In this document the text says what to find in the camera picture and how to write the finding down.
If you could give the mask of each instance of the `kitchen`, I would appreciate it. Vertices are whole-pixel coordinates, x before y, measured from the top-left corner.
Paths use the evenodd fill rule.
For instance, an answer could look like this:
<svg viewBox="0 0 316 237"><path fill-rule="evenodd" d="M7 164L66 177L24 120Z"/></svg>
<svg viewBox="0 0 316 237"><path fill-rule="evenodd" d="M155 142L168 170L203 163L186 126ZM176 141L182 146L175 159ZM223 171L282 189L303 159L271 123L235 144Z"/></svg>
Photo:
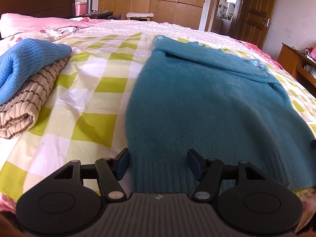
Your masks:
<svg viewBox="0 0 316 237"><path fill-rule="evenodd" d="M220 35L228 36L231 28L235 25L239 12L239 4L236 6L237 0L219 0L218 10L212 27L212 32Z"/></svg>

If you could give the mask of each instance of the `thermos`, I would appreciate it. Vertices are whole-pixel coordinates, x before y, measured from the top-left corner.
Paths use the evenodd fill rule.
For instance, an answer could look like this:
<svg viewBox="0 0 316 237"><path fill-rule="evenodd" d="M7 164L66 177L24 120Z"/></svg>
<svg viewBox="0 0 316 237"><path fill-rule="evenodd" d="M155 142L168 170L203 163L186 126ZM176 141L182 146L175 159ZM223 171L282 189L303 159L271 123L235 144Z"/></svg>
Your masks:
<svg viewBox="0 0 316 237"><path fill-rule="evenodd" d="M87 0L87 14L92 12L92 0Z"/></svg>

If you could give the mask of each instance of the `pink basket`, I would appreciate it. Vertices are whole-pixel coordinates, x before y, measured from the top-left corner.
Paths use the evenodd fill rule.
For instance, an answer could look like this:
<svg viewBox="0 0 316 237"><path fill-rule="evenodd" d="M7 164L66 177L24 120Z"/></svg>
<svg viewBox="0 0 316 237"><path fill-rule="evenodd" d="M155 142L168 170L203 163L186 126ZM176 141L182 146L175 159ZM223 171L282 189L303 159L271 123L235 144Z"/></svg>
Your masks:
<svg viewBox="0 0 316 237"><path fill-rule="evenodd" d="M75 14L76 16L83 15L87 13L87 3L75 4Z"/></svg>

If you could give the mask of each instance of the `door handle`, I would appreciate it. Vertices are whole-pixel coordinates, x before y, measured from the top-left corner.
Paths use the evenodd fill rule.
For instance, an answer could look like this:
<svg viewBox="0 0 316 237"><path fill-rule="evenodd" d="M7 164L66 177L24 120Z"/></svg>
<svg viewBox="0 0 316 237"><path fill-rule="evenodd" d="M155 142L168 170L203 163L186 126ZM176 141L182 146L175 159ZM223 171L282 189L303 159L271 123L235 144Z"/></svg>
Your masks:
<svg viewBox="0 0 316 237"><path fill-rule="evenodd" d="M269 26L269 23L270 23L270 18L264 19L263 21L264 21L264 26L265 26L265 27L268 27L268 26Z"/></svg>

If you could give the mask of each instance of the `pillowcase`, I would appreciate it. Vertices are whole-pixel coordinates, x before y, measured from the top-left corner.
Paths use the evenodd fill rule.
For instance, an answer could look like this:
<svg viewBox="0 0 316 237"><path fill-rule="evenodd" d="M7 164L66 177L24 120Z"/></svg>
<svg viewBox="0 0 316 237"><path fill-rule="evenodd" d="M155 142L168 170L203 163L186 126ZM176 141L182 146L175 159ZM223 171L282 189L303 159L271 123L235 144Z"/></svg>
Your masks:
<svg viewBox="0 0 316 237"><path fill-rule="evenodd" d="M68 36L77 31L75 27L64 27L56 30L51 29L41 29L31 32L19 33L11 37L7 37L0 41L0 56L9 50L12 46L17 44L23 39L32 38L39 40L47 40L50 42L59 40L65 36Z"/></svg>
<svg viewBox="0 0 316 237"><path fill-rule="evenodd" d="M0 34L2 38L18 33L36 30L56 30L64 27L86 28L89 23L60 18L34 18L15 13L2 14L0 18Z"/></svg>

